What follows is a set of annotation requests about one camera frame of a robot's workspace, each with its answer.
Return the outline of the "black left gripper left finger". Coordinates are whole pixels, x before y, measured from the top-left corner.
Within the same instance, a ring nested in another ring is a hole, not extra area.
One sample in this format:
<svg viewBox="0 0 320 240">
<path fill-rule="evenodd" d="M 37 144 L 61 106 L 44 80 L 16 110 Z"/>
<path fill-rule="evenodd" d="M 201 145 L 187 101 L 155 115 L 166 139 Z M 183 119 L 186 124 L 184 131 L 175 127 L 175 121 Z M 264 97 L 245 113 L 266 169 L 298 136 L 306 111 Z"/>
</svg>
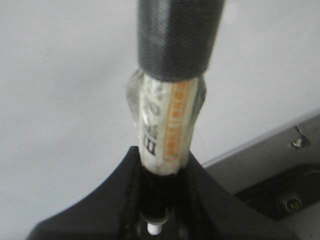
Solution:
<svg viewBox="0 0 320 240">
<path fill-rule="evenodd" d="M 78 203 L 39 222 L 27 239 L 141 239 L 141 173 L 139 150 L 131 146 L 100 186 Z"/>
</svg>

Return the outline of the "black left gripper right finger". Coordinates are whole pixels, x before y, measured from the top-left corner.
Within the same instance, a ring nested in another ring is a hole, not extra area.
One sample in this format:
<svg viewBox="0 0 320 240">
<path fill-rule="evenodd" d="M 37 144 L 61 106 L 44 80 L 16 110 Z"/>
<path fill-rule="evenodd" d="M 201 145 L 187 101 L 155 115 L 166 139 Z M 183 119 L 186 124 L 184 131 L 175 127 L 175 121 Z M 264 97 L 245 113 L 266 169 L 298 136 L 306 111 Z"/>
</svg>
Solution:
<svg viewBox="0 0 320 240">
<path fill-rule="evenodd" d="M 320 163 L 292 167 L 232 194 L 188 157 L 176 184 L 177 228 L 184 239 L 319 239 Z"/>
</svg>

